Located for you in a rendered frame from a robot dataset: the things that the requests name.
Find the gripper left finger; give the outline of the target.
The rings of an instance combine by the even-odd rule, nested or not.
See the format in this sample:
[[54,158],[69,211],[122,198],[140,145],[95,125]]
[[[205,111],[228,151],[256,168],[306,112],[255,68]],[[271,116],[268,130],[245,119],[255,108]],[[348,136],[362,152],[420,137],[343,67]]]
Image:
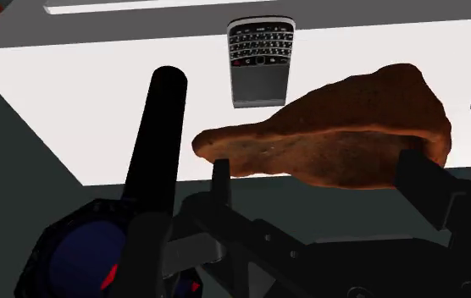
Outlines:
[[180,212],[221,243],[228,255],[206,271],[234,298],[307,298],[298,253],[304,244],[230,206],[230,163],[213,164],[211,189],[187,197]]

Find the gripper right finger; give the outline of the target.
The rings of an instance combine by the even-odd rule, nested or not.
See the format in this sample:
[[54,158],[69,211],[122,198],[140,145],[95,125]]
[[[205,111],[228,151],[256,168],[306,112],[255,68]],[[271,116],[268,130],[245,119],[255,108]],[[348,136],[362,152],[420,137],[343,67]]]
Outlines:
[[449,279],[457,298],[471,298],[471,180],[407,149],[399,154],[394,186],[435,229],[451,232]]

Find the brown pizza slice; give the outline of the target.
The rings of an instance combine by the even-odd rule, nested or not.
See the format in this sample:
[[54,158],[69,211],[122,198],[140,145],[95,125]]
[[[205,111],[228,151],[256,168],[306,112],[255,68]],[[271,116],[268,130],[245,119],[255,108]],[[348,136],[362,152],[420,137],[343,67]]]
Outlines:
[[191,145],[211,163],[229,160],[234,177],[289,174],[309,185],[374,190],[392,187],[403,150],[444,166],[451,132],[421,71],[397,63],[310,91],[262,122],[204,130]]

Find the grey keypad phone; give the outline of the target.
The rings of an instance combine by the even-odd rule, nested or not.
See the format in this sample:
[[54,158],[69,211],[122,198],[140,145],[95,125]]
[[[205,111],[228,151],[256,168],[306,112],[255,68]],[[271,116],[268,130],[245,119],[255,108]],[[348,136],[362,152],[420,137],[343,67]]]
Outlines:
[[229,22],[226,35],[235,108],[285,105],[295,29],[294,19],[283,15]]

